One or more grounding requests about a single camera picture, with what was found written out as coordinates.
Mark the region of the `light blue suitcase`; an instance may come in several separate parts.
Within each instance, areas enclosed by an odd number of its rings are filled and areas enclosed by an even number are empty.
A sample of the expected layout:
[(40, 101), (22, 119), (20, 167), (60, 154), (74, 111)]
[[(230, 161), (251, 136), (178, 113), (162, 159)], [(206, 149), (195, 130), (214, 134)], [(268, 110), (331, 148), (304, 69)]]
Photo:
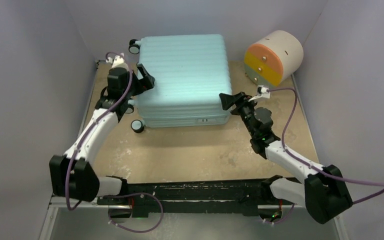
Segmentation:
[(230, 113), (219, 95), (231, 94), (227, 50), (220, 34), (148, 36), (132, 39), (129, 52), (154, 77), (151, 90), (131, 102), (139, 119), (131, 128), (224, 125)]

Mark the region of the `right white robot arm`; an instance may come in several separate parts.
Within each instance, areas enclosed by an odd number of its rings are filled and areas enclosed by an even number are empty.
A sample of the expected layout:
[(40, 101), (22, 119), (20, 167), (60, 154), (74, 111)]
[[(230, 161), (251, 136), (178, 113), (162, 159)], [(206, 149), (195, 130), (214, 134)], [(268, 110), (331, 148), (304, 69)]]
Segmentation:
[(260, 196), (268, 204), (286, 200), (304, 207), (319, 224), (325, 224), (353, 206), (342, 173), (334, 165), (324, 166), (309, 160), (288, 147), (272, 130), (272, 113), (257, 107), (244, 92), (220, 93), (221, 107), (239, 116), (249, 135), (253, 151), (262, 158), (287, 170), (296, 181), (280, 177), (261, 189)]

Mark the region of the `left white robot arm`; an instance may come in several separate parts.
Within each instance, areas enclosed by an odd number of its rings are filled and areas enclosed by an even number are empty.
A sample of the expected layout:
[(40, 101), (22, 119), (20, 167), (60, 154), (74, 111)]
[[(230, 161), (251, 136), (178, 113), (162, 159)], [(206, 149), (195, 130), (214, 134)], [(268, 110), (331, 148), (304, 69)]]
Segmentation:
[(127, 181), (117, 176), (98, 177), (91, 163), (112, 129), (125, 114), (134, 111), (131, 98), (155, 86), (155, 78), (143, 64), (136, 67), (137, 72), (120, 64), (109, 70), (107, 86), (101, 91), (89, 123), (68, 150), (50, 159), (54, 195), (85, 202), (109, 196), (118, 205), (128, 201)]

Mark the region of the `round pastel drawer cabinet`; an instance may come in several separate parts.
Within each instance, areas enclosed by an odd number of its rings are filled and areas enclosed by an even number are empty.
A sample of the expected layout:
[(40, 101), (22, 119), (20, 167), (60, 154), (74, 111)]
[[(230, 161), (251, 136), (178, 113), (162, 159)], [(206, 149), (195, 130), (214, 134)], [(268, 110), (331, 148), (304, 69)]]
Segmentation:
[(247, 48), (245, 75), (255, 85), (274, 88), (298, 70), (303, 59), (301, 42), (289, 32), (275, 30)]

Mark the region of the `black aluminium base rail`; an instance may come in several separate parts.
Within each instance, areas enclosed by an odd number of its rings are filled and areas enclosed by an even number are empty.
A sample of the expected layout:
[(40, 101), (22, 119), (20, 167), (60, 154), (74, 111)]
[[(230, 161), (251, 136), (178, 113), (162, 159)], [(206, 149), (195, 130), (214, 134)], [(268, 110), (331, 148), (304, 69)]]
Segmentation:
[(287, 218), (283, 205), (304, 207), (319, 224), (325, 224), (353, 205), (346, 184), (336, 177), (311, 174), (302, 182), (275, 175), (262, 179), (128, 183), (109, 176), (91, 181), (78, 178), (64, 185), (52, 180), (53, 193), (76, 205), (90, 203), (109, 211), (127, 206), (119, 218), (147, 218), (151, 213), (241, 214), (259, 217), (270, 225)]

